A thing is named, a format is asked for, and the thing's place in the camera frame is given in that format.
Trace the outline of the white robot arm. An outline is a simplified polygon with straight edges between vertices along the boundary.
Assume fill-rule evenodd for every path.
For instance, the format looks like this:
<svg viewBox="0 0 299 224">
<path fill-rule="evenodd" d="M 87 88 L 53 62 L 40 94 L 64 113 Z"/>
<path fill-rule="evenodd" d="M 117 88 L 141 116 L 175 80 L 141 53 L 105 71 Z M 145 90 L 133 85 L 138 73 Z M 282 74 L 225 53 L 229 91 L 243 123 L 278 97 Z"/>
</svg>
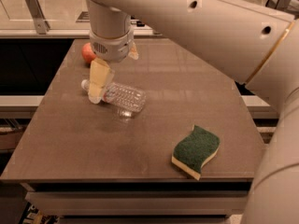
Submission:
<svg viewBox="0 0 299 224">
<path fill-rule="evenodd" d="M 279 114 L 242 224 L 299 224 L 299 22 L 242 0 L 89 0 L 98 45 L 126 31 L 106 14 L 131 15 L 246 86 Z"/>
</svg>

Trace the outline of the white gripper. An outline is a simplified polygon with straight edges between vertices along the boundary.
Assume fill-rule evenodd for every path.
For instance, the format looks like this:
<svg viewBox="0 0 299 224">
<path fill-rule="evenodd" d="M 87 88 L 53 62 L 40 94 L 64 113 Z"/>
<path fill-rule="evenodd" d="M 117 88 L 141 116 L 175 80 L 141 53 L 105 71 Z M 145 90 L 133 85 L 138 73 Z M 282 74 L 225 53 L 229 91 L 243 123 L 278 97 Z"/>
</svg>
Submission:
<svg viewBox="0 0 299 224">
<path fill-rule="evenodd" d="M 91 62 L 88 96 L 93 104 L 99 104 L 115 75 L 107 62 L 119 63 L 127 56 L 137 60 L 139 54 L 134 42 L 133 28 L 117 38 L 103 38 L 90 31 L 90 42 L 93 52 L 99 58 Z"/>
</svg>

